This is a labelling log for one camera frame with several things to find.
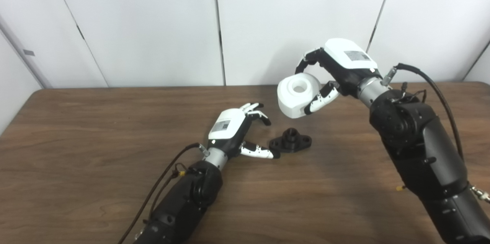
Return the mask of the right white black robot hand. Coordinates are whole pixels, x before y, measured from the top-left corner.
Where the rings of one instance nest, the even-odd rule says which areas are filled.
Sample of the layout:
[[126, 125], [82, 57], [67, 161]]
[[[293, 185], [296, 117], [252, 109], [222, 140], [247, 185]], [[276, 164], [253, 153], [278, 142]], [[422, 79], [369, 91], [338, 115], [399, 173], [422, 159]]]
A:
[[329, 39], [324, 47], [306, 53], [296, 66], [295, 74], [303, 73], [308, 65], [319, 64], [334, 78], [327, 82], [302, 109], [311, 115], [333, 102], [339, 95], [352, 96], [368, 108], [387, 87], [381, 86], [378, 65], [355, 42], [348, 39]]

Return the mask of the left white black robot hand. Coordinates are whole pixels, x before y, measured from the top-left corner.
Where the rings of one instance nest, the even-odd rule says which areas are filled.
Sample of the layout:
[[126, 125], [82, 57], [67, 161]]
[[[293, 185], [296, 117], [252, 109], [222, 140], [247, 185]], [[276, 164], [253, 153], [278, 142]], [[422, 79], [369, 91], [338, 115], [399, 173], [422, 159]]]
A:
[[260, 120], [268, 127], [271, 125], [271, 120], [260, 110], [263, 107], [257, 102], [222, 111], [208, 134], [207, 150], [220, 150], [229, 159], [238, 155], [279, 159], [279, 152], [245, 140], [254, 120]]

